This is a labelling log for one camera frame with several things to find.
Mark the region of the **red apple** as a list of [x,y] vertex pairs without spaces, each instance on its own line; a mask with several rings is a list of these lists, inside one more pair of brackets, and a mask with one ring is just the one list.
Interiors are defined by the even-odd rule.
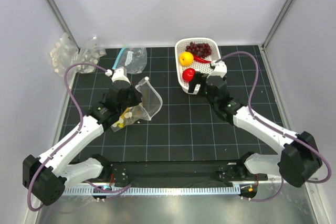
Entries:
[[187,68],[183,71],[182,78],[185,82],[190,82],[193,79],[195,73],[196,73],[195,69]]

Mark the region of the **yellow round fruit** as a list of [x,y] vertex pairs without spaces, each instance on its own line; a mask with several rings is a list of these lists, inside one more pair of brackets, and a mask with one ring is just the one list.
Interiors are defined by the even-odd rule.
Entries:
[[184,67],[191,65],[193,61],[194,61],[194,56],[191,52],[185,51],[181,53],[179,56],[179,62]]

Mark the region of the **white perforated plastic basket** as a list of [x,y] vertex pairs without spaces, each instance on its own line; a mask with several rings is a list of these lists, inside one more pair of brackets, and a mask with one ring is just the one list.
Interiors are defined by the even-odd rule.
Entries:
[[180,55],[186,51],[186,47],[189,46],[191,42],[196,43],[196,44],[208,44],[209,45],[212,52],[209,56],[205,58],[205,60],[207,61],[218,60],[221,54],[219,52],[219,47],[217,43],[209,38],[186,38],[186,39],[179,40],[175,44],[175,47],[174,47],[175,61],[176,61],[175,65],[176,65],[177,79],[178,79],[179,85],[181,86],[182,90],[185,93],[196,95],[200,89],[200,84],[196,85],[194,92],[189,93],[188,92],[189,84],[183,79],[183,72],[188,68],[192,68],[203,74],[210,74],[212,72],[212,68],[210,66],[210,63],[201,63],[195,60],[188,66],[183,66],[180,64],[180,61],[179,61]]

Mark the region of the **yellow banana bunch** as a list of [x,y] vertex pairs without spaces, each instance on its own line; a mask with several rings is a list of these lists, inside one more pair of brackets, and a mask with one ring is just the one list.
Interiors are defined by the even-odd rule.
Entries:
[[129,118],[131,118],[132,113],[130,112],[130,109],[127,108],[119,117],[119,120],[117,122],[117,126],[119,128],[123,128],[126,125],[127,120],[129,120]]

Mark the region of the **polka dot zip bag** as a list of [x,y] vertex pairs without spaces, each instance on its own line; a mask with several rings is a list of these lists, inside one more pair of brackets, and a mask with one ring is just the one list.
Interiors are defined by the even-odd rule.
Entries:
[[[142,102],[139,105],[129,108],[132,116],[127,120],[124,127],[134,124],[138,120],[152,120],[152,118],[160,111],[163,104],[161,96],[150,84],[149,77],[141,79],[135,88],[141,92]],[[111,129],[116,132],[122,128],[119,128],[117,122],[115,122],[111,126]]]

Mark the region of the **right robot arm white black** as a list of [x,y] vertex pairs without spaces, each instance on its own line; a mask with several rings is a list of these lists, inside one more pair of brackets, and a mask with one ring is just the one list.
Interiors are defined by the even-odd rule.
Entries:
[[232,98],[225,77],[197,71],[188,83],[189,92],[200,86],[199,94],[207,98],[221,120],[254,135],[276,152],[275,155],[250,153],[243,156],[236,167],[239,178],[248,180],[254,174],[269,174],[282,177],[294,187],[301,187],[322,166],[310,133],[287,130]]

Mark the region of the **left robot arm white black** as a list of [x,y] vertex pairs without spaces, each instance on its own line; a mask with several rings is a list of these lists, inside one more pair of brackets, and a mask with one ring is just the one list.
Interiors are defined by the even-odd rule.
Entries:
[[27,156],[23,161],[23,185],[29,196],[35,196],[46,206],[53,204],[65,190],[66,179],[61,175],[65,167],[92,140],[116,123],[127,108],[141,101],[140,85],[117,81],[57,145],[39,157]]

